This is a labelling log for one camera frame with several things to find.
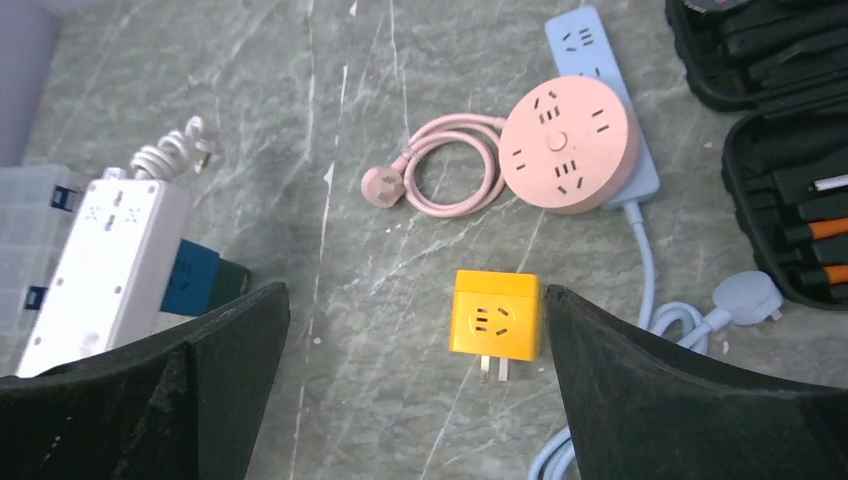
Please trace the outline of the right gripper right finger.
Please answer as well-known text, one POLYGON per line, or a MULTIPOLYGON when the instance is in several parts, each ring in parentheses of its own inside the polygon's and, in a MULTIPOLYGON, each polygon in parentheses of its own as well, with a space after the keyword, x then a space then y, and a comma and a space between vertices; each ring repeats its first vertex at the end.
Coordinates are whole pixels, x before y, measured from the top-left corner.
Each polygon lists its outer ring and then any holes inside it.
POLYGON ((583 478, 846 477, 844 389, 711 359, 563 286, 545 307, 583 478))

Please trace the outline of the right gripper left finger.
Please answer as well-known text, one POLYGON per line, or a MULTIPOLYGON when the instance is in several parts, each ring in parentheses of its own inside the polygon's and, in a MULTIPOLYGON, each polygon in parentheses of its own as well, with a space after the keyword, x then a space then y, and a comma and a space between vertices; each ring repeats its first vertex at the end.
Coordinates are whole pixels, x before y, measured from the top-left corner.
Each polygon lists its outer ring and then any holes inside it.
POLYGON ((274 282, 114 350, 1 380, 5 479, 241 479, 290 324, 274 282))

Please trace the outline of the dark blue cube adapter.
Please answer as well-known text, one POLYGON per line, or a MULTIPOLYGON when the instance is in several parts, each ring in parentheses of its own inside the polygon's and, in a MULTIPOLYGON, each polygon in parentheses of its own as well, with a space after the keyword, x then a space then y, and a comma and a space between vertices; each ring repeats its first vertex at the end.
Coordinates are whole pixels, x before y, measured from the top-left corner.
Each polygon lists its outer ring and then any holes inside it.
POLYGON ((218 252, 183 239, 160 306, 162 312, 199 316, 208 311, 221 258, 218 252))

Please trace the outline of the green cube plug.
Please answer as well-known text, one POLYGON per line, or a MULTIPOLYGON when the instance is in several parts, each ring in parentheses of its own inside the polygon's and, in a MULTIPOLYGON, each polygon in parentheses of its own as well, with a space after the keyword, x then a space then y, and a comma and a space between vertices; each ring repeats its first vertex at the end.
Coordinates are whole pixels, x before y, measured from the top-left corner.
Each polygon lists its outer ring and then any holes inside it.
POLYGON ((221 258, 210 293, 208 310, 215 310, 246 294, 251 279, 252 274, 247 267, 221 258))

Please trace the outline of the yellow plug adapter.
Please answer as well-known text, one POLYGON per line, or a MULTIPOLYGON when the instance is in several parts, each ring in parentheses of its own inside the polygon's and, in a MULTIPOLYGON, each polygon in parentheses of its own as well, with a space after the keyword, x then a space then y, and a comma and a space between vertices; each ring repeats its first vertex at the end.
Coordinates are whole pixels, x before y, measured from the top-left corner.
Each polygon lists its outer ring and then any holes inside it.
POLYGON ((449 348, 480 357, 480 381, 499 362, 498 380, 509 378, 509 362, 534 362, 540 352, 541 281, 534 274, 459 270, 453 294, 449 348))

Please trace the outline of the white power strip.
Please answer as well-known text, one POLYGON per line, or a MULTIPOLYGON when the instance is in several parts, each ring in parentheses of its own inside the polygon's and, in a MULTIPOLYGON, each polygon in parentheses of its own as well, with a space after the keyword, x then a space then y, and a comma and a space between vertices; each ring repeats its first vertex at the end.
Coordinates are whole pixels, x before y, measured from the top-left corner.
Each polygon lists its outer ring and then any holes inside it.
POLYGON ((149 336, 192 208, 174 179, 220 150, 200 116, 91 181, 16 369, 35 377, 149 336))

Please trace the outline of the pink round plug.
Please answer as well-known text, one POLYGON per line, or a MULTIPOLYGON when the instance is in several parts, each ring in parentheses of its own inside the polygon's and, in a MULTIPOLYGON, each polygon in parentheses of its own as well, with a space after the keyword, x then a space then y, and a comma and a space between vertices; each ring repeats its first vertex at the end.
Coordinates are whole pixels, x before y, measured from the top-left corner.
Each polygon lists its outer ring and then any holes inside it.
POLYGON ((528 204, 585 213, 627 184, 641 141, 634 113, 611 87, 592 77, 557 77, 510 112, 499 140, 500 170, 528 204))

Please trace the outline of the blue power strip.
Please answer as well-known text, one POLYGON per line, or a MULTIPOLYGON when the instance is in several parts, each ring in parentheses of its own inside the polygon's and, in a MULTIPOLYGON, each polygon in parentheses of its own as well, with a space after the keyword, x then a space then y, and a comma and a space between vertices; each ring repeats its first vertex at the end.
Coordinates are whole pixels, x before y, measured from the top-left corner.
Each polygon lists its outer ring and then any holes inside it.
MULTIPOLYGON (((561 76, 582 75, 601 80, 609 86, 629 110, 632 101, 619 69, 598 10, 579 7, 548 20, 545 34, 557 71, 561 76)), ((660 180, 640 125, 638 161, 624 188, 602 206, 604 210, 621 208, 630 219, 641 215, 640 204, 658 191, 660 180)))

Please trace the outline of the clear plastic screw box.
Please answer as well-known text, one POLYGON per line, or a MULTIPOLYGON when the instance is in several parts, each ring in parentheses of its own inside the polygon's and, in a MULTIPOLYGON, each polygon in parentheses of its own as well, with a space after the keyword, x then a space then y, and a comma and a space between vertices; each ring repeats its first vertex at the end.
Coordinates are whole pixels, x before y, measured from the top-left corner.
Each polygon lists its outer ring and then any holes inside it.
POLYGON ((61 165, 1 169, 1 368, 23 350, 90 178, 61 165))

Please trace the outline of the black tool case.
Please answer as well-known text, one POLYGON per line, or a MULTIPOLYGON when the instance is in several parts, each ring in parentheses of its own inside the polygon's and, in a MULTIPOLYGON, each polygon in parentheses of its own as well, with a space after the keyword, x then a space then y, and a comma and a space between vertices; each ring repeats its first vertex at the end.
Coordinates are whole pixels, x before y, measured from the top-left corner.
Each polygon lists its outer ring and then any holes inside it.
POLYGON ((722 179, 757 266, 811 308, 847 307, 847 5, 669 1, 695 96, 740 119, 722 179))

